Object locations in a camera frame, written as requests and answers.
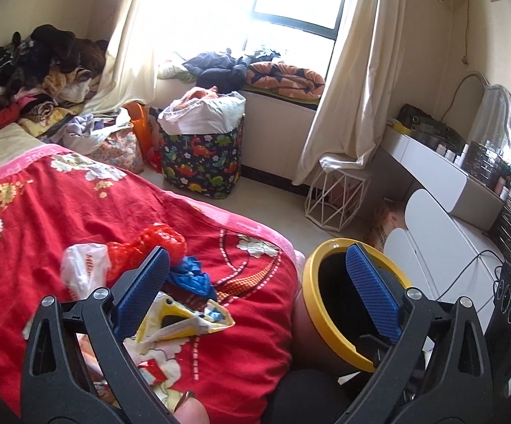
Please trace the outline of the cream curtain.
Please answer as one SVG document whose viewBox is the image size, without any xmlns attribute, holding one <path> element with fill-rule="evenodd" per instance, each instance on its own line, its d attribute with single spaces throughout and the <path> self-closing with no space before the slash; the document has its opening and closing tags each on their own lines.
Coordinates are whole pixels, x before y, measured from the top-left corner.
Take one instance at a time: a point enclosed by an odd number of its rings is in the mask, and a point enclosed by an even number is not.
<svg viewBox="0 0 511 424">
<path fill-rule="evenodd" d="M 97 93 L 85 113 L 112 111 L 131 101 L 156 106 L 161 64 L 182 31 L 180 0 L 121 0 Z"/>
<path fill-rule="evenodd" d="M 362 169 L 381 143 L 403 57 L 406 0 L 349 0 L 336 41 L 334 71 L 301 151 L 293 183 L 300 185 L 321 157 L 342 155 Z"/>
</svg>

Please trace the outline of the vanity mirror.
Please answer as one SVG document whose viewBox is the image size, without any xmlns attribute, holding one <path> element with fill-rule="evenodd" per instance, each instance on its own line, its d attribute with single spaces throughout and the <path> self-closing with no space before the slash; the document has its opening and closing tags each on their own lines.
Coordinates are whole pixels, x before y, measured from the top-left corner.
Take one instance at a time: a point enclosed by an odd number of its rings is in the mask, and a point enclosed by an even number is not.
<svg viewBox="0 0 511 424">
<path fill-rule="evenodd" d="M 474 72 L 474 75 L 483 86 L 483 95 L 468 139 L 510 161 L 511 94 L 501 84 L 490 84 L 479 72 Z"/>
</svg>

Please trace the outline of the floral fabric bag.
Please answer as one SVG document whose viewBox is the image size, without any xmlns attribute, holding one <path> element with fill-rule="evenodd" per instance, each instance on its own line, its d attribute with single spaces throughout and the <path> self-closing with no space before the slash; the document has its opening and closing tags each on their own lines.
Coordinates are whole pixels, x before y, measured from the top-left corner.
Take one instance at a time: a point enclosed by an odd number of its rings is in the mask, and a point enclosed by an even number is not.
<svg viewBox="0 0 511 424">
<path fill-rule="evenodd" d="M 88 157 L 136 174 L 144 170 L 141 147 L 132 128 L 112 133 Z"/>
</svg>

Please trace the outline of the white bag in basket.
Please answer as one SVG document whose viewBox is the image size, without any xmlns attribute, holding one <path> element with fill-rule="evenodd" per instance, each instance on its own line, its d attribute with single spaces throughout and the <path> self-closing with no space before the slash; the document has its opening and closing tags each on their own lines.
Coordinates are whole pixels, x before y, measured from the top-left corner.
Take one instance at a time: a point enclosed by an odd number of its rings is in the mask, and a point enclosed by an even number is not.
<svg viewBox="0 0 511 424">
<path fill-rule="evenodd" d="M 217 94 L 195 86 L 164 108 L 157 121 L 168 135 L 225 134 L 240 124 L 245 106 L 246 99 L 235 91 Z"/>
</svg>

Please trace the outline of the white vanity desk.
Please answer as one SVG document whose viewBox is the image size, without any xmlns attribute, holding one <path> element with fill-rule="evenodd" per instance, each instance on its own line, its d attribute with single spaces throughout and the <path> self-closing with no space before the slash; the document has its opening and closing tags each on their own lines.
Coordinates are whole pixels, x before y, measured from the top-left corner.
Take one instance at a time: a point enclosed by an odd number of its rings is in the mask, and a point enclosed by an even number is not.
<svg viewBox="0 0 511 424">
<path fill-rule="evenodd" d="M 388 126 L 381 148 L 407 170 L 440 204 L 464 222 L 489 231 L 503 201 L 481 182 L 432 149 Z"/>
</svg>

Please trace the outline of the orange bag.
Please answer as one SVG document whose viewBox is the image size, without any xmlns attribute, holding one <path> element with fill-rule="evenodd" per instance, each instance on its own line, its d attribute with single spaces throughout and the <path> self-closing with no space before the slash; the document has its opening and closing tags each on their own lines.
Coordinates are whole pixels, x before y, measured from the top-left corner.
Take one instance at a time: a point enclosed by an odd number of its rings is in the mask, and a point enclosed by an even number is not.
<svg viewBox="0 0 511 424">
<path fill-rule="evenodd" d="M 124 104 L 124 108 L 129 113 L 131 124 L 134 127 L 134 133 L 137 136 L 137 141 L 141 148 L 142 157 L 145 160 L 148 160 L 153 154 L 153 143 L 148 122 L 148 112 L 146 108 L 137 101 L 130 101 L 127 104 Z"/>
</svg>

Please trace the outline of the red floral blanket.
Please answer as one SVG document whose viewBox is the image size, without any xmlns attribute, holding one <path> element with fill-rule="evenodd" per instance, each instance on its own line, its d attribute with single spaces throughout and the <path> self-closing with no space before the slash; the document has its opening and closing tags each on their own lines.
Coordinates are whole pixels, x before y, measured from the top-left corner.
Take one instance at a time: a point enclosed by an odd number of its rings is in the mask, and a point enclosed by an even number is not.
<svg viewBox="0 0 511 424">
<path fill-rule="evenodd" d="M 0 397 L 11 410 L 20 408 L 24 327 L 43 297 L 73 297 L 60 276 L 67 248 L 131 243 L 155 224 L 184 237 L 234 324 L 180 339 L 137 337 L 126 347 L 168 405 L 193 390 L 213 423 L 260 421 L 292 360 L 292 244 L 245 216 L 56 149 L 0 168 Z"/>
</svg>

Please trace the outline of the yellow rim trash can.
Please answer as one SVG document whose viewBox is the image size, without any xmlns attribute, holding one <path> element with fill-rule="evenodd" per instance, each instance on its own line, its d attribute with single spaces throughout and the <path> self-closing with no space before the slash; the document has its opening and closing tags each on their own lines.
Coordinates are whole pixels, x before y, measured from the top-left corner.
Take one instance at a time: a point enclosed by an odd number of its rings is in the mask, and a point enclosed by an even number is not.
<svg viewBox="0 0 511 424">
<path fill-rule="evenodd" d="M 346 271 L 346 250 L 360 245 L 380 268 L 410 287 L 411 281 L 386 255 L 351 238 L 329 239 L 306 259 L 301 288 L 293 306 L 293 361 L 306 369 L 336 376 L 359 370 L 372 372 L 374 363 L 356 341 L 375 325 Z"/>
</svg>

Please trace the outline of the cream curtain left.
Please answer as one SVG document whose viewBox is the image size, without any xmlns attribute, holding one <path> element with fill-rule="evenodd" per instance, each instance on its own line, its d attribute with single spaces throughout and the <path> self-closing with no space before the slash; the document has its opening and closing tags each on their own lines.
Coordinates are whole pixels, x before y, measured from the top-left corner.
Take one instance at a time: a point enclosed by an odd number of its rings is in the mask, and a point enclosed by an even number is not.
<svg viewBox="0 0 511 424">
<path fill-rule="evenodd" d="M 97 93 L 85 113 L 112 111 L 131 101 L 156 106 L 161 64 L 182 31 L 180 0 L 121 0 Z"/>
</svg>

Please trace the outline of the dark blue clothes on sill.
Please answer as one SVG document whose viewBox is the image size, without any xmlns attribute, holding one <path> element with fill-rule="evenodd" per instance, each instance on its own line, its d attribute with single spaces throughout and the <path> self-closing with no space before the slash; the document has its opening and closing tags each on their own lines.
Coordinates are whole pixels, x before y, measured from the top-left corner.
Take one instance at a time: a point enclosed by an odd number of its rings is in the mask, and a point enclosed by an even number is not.
<svg viewBox="0 0 511 424">
<path fill-rule="evenodd" d="M 231 52 L 206 52 L 183 63 L 189 74 L 196 78 L 200 88 L 215 87 L 220 94 L 228 94 L 243 88 L 250 65 L 259 61 L 279 58 L 274 50 L 257 50 L 251 55 L 234 58 Z"/>
</svg>

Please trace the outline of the orange patterned blanket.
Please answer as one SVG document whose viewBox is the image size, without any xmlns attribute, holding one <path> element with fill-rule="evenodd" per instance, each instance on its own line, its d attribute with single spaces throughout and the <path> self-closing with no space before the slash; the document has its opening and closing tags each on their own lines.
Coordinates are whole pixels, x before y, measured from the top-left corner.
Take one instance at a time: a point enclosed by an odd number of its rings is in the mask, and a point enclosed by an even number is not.
<svg viewBox="0 0 511 424">
<path fill-rule="evenodd" d="M 284 98 L 318 101 L 324 91 L 325 81 L 313 70 L 282 62 L 260 61 L 248 67 L 246 85 Z"/>
</svg>

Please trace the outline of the white chair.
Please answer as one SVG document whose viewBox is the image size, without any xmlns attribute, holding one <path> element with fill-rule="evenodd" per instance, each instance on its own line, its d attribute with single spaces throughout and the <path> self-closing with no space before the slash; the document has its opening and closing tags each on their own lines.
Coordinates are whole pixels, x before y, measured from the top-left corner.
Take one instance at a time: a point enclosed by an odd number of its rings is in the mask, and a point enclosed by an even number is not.
<svg viewBox="0 0 511 424">
<path fill-rule="evenodd" d="M 404 222 L 388 235 L 384 254 L 430 299 L 469 297 L 487 327 L 503 264 L 498 248 L 483 231 L 450 216 L 426 189 L 410 196 Z"/>
</svg>

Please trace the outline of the blue plastic bag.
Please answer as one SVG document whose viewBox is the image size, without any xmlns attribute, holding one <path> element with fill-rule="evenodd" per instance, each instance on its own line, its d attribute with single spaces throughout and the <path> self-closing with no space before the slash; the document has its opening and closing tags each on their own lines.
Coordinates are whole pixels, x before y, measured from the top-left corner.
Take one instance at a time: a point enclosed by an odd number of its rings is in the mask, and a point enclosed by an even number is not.
<svg viewBox="0 0 511 424">
<path fill-rule="evenodd" d="M 167 281 L 193 295 L 216 300 L 217 294 L 210 276 L 195 257 L 186 255 L 177 265 L 172 265 Z"/>
</svg>

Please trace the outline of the yellow white snack wrapper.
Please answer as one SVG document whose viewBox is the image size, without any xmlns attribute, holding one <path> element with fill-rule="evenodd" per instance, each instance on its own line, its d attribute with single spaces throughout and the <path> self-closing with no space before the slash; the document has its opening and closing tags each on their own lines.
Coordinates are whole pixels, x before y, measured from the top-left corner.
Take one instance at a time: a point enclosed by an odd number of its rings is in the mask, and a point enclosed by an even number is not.
<svg viewBox="0 0 511 424">
<path fill-rule="evenodd" d="M 138 327 L 130 335 L 123 335 L 122 340 L 156 343 L 217 333 L 234 325 L 230 311 L 217 301 L 208 299 L 195 310 L 160 291 Z"/>
</svg>

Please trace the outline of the cardboard box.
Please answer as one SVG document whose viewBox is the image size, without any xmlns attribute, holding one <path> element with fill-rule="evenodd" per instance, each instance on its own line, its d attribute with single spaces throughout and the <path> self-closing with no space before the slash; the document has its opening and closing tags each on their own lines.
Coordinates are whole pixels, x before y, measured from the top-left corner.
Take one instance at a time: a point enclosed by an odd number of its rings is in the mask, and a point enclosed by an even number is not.
<svg viewBox="0 0 511 424">
<path fill-rule="evenodd" d="M 388 235 L 395 229 L 406 230 L 406 204 L 383 198 L 374 210 L 366 242 L 379 251 L 383 251 Z"/>
</svg>

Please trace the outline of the white plastic bag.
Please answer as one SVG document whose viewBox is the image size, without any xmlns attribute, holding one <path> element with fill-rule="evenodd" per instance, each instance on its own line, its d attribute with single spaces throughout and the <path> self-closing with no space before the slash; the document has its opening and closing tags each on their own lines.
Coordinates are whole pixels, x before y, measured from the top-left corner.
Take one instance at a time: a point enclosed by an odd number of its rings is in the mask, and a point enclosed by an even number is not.
<svg viewBox="0 0 511 424">
<path fill-rule="evenodd" d="M 77 300 L 89 297 L 104 287 L 111 262 L 106 244 L 74 244 L 64 251 L 60 275 L 64 285 Z"/>
</svg>

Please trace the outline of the pile of dark clothes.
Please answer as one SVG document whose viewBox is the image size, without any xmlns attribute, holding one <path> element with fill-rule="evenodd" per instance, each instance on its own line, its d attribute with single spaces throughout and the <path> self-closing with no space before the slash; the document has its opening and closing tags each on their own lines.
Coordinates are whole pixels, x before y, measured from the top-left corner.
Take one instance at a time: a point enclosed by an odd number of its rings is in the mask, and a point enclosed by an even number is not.
<svg viewBox="0 0 511 424">
<path fill-rule="evenodd" d="M 95 93 L 108 42 L 45 24 L 0 46 L 0 111 L 21 101 L 81 104 Z"/>
</svg>

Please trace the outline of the dinosaur print laundry basket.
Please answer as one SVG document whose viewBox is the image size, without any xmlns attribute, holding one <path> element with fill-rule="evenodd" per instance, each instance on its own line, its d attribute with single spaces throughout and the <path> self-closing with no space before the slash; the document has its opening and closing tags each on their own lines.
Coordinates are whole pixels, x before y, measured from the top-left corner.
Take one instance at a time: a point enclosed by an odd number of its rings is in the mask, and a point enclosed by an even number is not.
<svg viewBox="0 0 511 424">
<path fill-rule="evenodd" d="M 229 196 L 241 174 L 244 120 L 226 133 L 169 135 L 160 129 L 161 168 L 167 182 L 215 199 Z"/>
</svg>

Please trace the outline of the red plastic bag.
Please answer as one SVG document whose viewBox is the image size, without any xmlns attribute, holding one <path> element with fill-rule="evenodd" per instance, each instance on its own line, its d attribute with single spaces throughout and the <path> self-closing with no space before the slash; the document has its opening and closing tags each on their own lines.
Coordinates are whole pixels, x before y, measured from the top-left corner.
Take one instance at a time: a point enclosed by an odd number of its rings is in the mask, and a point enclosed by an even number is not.
<svg viewBox="0 0 511 424">
<path fill-rule="evenodd" d="M 168 252 L 172 266 L 179 264 L 187 252 L 185 238 L 164 223 L 146 227 L 131 242 L 108 242 L 111 266 L 107 271 L 106 284 L 112 286 L 124 272 L 139 268 L 155 247 Z"/>
</svg>

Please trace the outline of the cream curtain right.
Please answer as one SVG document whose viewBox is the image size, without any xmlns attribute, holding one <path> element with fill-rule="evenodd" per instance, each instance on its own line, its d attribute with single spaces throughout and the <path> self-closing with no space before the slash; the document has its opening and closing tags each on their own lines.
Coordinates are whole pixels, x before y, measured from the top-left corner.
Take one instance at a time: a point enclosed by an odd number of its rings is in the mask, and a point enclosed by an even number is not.
<svg viewBox="0 0 511 424">
<path fill-rule="evenodd" d="M 342 155 L 362 169 L 381 143 L 403 57 L 406 0 L 349 0 L 336 41 L 334 71 L 301 151 L 293 183 L 300 185 L 321 157 Z"/>
</svg>

